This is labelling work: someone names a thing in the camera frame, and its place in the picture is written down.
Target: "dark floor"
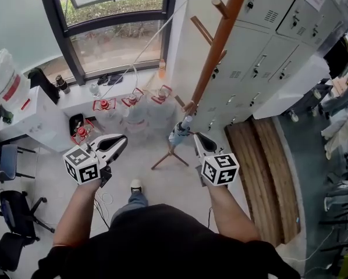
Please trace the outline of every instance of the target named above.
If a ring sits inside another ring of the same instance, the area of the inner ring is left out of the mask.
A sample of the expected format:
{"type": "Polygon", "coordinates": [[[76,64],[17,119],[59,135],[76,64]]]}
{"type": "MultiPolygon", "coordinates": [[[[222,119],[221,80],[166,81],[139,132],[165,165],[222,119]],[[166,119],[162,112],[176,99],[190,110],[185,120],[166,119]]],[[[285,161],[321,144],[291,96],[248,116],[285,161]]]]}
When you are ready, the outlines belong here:
{"type": "MultiPolygon", "coordinates": [[[[329,125],[329,121],[321,116],[312,117],[305,114],[299,118],[300,120],[294,123],[289,117],[280,116],[279,121],[292,152],[301,185],[307,231],[306,257],[309,257],[332,230],[330,226],[321,226],[318,222],[328,218],[324,211],[324,197],[329,185],[326,175],[331,171],[340,173],[343,163],[338,151],[332,154],[331,160],[325,157],[324,141],[320,131],[329,125]]],[[[334,231],[321,248],[335,245],[336,239],[334,231]]],[[[336,253],[336,251],[316,252],[306,261],[305,273],[314,267],[325,267],[332,263],[336,253]]],[[[328,271],[314,269],[304,278],[330,276],[328,271]]]]}

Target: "forearm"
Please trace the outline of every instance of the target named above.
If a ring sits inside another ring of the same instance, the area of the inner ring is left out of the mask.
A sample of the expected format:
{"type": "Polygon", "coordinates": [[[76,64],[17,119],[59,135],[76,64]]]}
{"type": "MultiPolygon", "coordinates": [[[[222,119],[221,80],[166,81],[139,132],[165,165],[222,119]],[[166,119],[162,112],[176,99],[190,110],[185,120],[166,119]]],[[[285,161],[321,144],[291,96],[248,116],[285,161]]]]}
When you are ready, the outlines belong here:
{"type": "Polygon", "coordinates": [[[220,234],[241,242],[259,240],[254,223],[246,216],[225,186],[208,184],[214,219],[220,234]]]}
{"type": "Polygon", "coordinates": [[[54,246],[78,246],[90,237],[96,190],[78,186],[54,235],[54,246]]]}

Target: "white cube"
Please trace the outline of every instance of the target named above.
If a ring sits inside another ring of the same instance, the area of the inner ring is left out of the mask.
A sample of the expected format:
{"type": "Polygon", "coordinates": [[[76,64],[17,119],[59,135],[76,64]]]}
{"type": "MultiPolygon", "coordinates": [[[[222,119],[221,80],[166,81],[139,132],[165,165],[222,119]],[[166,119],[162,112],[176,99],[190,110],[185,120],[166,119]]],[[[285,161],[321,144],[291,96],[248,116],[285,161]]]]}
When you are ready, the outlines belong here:
{"type": "Polygon", "coordinates": [[[235,181],[240,165],[234,154],[221,154],[204,157],[201,175],[214,186],[226,185],[235,181]]]}
{"type": "Polygon", "coordinates": [[[88,154],[75,146],[63,155],[68,174],[78,183],[84,184],[100,178],[98,158],[94,152],[88,154]]]}

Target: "white pants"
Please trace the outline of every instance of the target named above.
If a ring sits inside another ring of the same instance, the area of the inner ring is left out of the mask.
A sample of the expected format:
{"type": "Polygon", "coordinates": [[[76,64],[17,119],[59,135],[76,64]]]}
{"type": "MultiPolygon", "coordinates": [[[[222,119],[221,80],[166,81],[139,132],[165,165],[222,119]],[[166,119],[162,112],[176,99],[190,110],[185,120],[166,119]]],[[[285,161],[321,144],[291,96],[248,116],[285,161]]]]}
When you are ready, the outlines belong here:
{"type": "Polygon", "coordinates": [[[325,150],[331,154],[348,140],[348,118],[329,125],[321,131],[321,135],[326,139],[331,138],[325,145],[325,150]]]}

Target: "wooden platform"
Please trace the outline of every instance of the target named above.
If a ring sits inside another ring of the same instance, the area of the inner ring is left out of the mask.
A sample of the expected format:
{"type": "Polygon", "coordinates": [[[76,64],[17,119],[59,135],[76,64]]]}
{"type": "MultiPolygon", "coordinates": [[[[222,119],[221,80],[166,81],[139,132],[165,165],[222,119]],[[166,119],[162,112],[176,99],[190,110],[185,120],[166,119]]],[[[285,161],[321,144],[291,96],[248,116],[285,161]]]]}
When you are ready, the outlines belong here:
{"type": "Polygon", "coordinates": [[[270,118],[225,128],[240,163],[251,218],[262,239],[286,244],[300,231],[296,193],[289,166],[270,118]]]}

